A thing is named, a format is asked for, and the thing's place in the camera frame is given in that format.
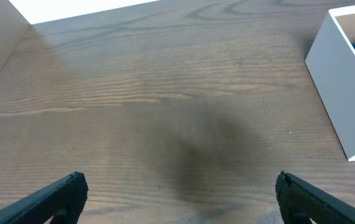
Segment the white cardboard box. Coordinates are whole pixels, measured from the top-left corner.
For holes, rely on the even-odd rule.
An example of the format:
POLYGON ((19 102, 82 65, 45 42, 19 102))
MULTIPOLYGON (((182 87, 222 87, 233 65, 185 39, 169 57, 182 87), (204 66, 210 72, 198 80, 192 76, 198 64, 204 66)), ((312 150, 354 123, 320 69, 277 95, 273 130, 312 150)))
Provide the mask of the white cardboard box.
POLYGON ((355 6, 328 11, 305 64, 348 161, 355 161, 355 6))

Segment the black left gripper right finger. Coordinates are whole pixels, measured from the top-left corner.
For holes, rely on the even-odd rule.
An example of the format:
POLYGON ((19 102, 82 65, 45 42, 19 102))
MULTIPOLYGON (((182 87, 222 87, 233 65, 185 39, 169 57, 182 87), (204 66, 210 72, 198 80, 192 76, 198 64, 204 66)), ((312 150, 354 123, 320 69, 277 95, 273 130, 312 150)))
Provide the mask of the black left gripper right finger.
POLYGON ((280 172, 275 184, 284 223, 355 223, 355 208, 299 177, 280 172))

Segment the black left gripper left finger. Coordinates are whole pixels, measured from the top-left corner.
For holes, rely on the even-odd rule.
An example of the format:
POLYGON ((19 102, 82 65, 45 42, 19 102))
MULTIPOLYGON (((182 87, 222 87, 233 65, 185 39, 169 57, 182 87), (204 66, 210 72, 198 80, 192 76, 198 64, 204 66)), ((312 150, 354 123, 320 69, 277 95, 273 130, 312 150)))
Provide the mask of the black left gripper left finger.
POLYGON ((81 172, 73 172, 0 210, 0 224, 77 223, 88 198, 81 172))

